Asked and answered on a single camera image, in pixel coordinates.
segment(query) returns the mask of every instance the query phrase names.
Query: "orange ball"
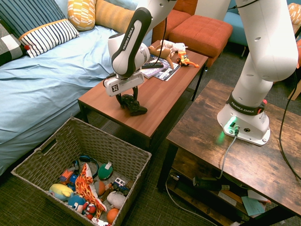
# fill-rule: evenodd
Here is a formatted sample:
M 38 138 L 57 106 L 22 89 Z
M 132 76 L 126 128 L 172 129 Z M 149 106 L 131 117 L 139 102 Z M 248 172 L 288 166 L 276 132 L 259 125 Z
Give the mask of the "orange ball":
M 113 221 L 115 220 L 119 210 L 116 208 L 111 209 L 107 214 L 107 220 L 109 224 L 113 224 Z
M 102 181 L 96 181 L 94 187 L 98 196 L 103 195 L 105 192 L 105 184 Z

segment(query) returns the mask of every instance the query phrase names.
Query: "magazine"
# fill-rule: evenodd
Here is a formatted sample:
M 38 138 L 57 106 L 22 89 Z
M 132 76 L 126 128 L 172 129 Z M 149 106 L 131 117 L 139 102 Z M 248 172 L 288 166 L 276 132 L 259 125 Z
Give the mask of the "magazine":
M 154 55 L 150 55 L 150 58 L 148 60 L 149 63 L 155 63 L 157 61 L 158 57 Z M 164 70 L 165 68 L 169 67 L 169 64 L 166 62 L 163 62 L 163 60 L 158 60 L 158 62 L 161 62 L 163 64 L 163 67 L 158 67 L 158 68 L 145 68 L 141 69 L 140 72 L 142 72 L 145 76 L 145 78 L 149 79 L 150 77 L 154 76 L 158 72 Z
M 174 69 L 171 69 L 171 67 L 168 64 L 168 68 L 165 68 L 162 71 L 158 72 L 157 74 L 154 75 L 154 77 L 161 79 L 163 81 L 168 81 L 174 75 L 174 73 L 181 67 L 179 64 L 176 63 L 173 64 L 174 64 Z

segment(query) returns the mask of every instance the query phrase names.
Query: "carpet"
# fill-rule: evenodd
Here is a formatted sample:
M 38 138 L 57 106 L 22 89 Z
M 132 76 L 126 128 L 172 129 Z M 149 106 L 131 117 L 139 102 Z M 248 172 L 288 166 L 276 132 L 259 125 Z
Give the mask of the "carpet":
M 204 73 L 198 94 L 211 80 L 215 79 L 223 84 L 234 87 L 240 76 L 246 55 L 241 60 L 239 56 L 243 47 L 233 43 L 228 43 L 222 55 L 215 61 L 213 66 Z M 190 85 L 195 88 L 197 79 Z M 277 82 L 268 93 L 266 99 L 269 103 L 284 108 L 287 97 L 293 89 L 293 77 Z M 191 101 L 186 105 L 182 114 L 191 105 Z M 292 101 L 288 110 L 301 115 L 301 97 Z M 88 114 L 92 125 L 101 128 L 107 123 L 107 119 L 96 113 Z M 152 154 L 152 159 L 148 168 L 145 184 L 127 213 L 123 226 L 211 226 L 206 220 L 199 218 L 191 213 L 185 212 L 175 206 L 166 192 L 157 190 L 157 181 L 163 164 L 164 156 L 168 143 L 163 141 L 158 150 Z M 39 197 L 32 191 L 26 183 L 16 179 L 7 170 L 1 177 L 0 183 L 0 226 L 77 226 L 81 225 L 69 215 L 61 211 L 52 202 Z M 180 198 L 173 196 L 174 200 L 182 207 L 192 212 L 201 214 Z M 283 226 L 301 226 L 301 219 L 293 217 L 287 219 Z

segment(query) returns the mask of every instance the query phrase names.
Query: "rustic wooden table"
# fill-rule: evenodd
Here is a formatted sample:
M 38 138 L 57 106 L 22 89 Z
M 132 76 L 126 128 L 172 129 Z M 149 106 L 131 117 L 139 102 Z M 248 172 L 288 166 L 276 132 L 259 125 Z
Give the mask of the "rustic wooden table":
M 231 87 L 211 80 L 167 136 L 170 145 L 158 181 L 160 190 L 165 188 L 172 167 L 190 180 L 198 174 L 198 170 L 202 170 L 202 163 L 220 172 L 223 157 L 233 137 L 224 135 L 216 117 L 232 90 Z M 237 139 L 229 150 L 224 166 L 224 174 L 278 205 L 244 223 L 245 226 L 271 225 L 294 215 L 301 216 L 301 181 L 294 176 L 284 161 L 278 140 L 284 110 L 267 104 L 265 112 L 269 116 L 271 129 L 267 144 L 260 147 Z M 290 163 L 299 175 L 300 141 L 301 117 L 287 112 L 282 144 Z M 196 204 L 189 195 L 182 191 L 175 193 L 205 213 L 208 212 L 206 206 Z M 212 212 L 207 215 L 222 225 L 231 224 L 231 221 L 222 215 L 214 216 Z
M 156 47 L 158 44 L 159 41 L 155 42 L 153 46 Z M 109 97 L 107 95 L 103 82 L 101 82 L 78 99 L 80 109 L 84 115 L 84 121 L 88 122 L 86 108 L 92 109 L 106 118 L 126 126 L 134 133 L 145 138 L 146 147 L 141 148 L 149 150 L 151 147 L 151 140 L 158 130 L 159 125 L 166 117 L 168 117 L 169 120 L 167 120 L 167 124 L 169 123 L 170 125 L 167 126 L 165 124 L 165 129 L 162 132 L 161 138 L 156 138 L 156 144 L 159 144 L 160 141 L 165 138 L 168 132 L 167 128 L 170 128 L 172 122 L 176 120 L 177 117 L 175 116 L 179 115 L 187 103 L 178 103 L 175 107 L 176 102 L 184 91 L 189 91 L 195 96 L 200 79 L 206 67 L 208 57 L 189 50 L 186 52 L 192 62 L 199 64 L 199 68 L 192 65 L 187 67 L 183 66 L 179 68 L 168 81 L 162 81 L 151 77 L 150 79 L 145 79 L 145 82 L 139 86 L 138 101 L 141 106 L 148 109 L 146 114 L 130 116 L 128 109 L 122 109 L 115 97 Z M 172 61 L 176 62 L 176 59 L 177 54 L 172 57 Z M 195 90 L 191 90 L 188 86 L 198 73 L 200 73 L 200 77 L 197 87 Z M 176 108 L 175 111 L 177 113 L 169 114 L 173 107 Z

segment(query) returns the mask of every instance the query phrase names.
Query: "bed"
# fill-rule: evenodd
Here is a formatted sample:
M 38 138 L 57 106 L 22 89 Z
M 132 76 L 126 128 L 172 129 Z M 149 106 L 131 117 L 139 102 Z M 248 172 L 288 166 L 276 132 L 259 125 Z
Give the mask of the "bed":
M 77 99 L 113 72 L 107 41 L 114 34 L 95 26 L 36 58 L 0 66 L 0 175 L 77 114 Z

